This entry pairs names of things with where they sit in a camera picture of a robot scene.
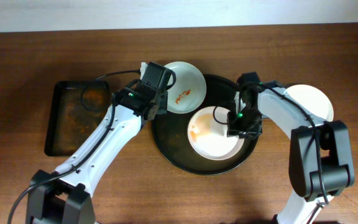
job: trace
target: white wall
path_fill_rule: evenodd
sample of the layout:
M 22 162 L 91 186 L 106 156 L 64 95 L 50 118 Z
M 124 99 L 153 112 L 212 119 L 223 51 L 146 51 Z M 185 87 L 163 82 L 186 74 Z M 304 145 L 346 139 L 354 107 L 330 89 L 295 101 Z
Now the white wall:
M 358 22 L 358 0 L 0 0 L 0 32 Z

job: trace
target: black tray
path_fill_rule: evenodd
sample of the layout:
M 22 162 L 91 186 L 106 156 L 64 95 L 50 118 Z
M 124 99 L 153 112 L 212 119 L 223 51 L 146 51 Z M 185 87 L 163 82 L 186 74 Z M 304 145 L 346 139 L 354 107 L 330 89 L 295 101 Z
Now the black tray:
M 87 111 L 80 101 L 81 91 L 87 81 L 61 81 L 55 85 L 50 110 L 45 153 L 48 156 L 70 156 L 91 135 L 107 112 L 110 90 L 107 82 L 97 81 L 84 94 L 84 103 L 92 109 Z
M 191 117 L 202 108 L 233 100 L 236 94 L 234 82 L 216 75 L 204 77 L 207 92 L 201 106 L 187 114 L 168 112 L 165 115 L 158 115 L 152 121 L 152 132 L 158 149 L 173 165 L 194 174 L 221 174 L 244 162 L 254 150 L 258 138 L 244 139 L 240 151 L 223 161 L 204 158 L 192 148 L 187 137 L 187 126 Z

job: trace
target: round black tray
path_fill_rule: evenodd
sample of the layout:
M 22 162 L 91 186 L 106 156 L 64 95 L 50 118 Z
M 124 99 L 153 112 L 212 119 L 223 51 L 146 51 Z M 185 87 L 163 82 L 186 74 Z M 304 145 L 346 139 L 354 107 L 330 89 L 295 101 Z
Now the round black tray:
M 173 165 L 194 174 L 221 174 L 236 168 L 247 159 L 254 150 L 258 138 L 244 139 L 240 151 L 222 161 L 204 158 L 192 148 L 187 137 L 187 126 L 191 117 L 202 108 L 233 100 L 236 94 L 234 82 L 217 75 L 204 77 L 207 92 L 201 106 L 186 114 L 168 112 L 165 115 L 158 115 L 152 121 L 152 132 L 158 149 Z

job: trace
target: rectangular black tray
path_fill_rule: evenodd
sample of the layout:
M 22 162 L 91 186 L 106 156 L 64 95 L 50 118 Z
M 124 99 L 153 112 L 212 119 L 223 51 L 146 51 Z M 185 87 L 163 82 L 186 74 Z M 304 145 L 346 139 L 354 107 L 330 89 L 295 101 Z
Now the rectangular black tray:
M 50 110 L 45 154 L 48 156 L 72 155 L 96 129 L 110 104 L 107 82 L 60 81 L 55 85 Z M 86 110 L 80 101 L 84 87 L 84 103 L 97 112 Z

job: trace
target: wooden surface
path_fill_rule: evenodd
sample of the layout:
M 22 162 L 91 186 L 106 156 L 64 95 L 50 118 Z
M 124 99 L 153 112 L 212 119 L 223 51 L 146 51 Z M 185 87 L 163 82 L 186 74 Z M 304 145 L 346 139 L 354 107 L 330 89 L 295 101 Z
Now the wooden surface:
M 44 154 L 53 86 L 104 73 L 186 61 L 235 80 L 301 82 L 331 99 L 351 137 L 356 182 L 318 220 L 358 223 L 358 24 L 99 30 L 0 34 L 0 223 L 38 169 L 64 157 Z M 135 75 L 109 79 L 112 90 Z M 103 223 L 249 223 L 271 220 L 291 193 L 289 140 L 264 123 L 253 154 L 222 175 L 189 174 L 158 151 L 148 124 L 119 153 L 93 198 Z M 14 223 L 25 216 L 22 201 Z

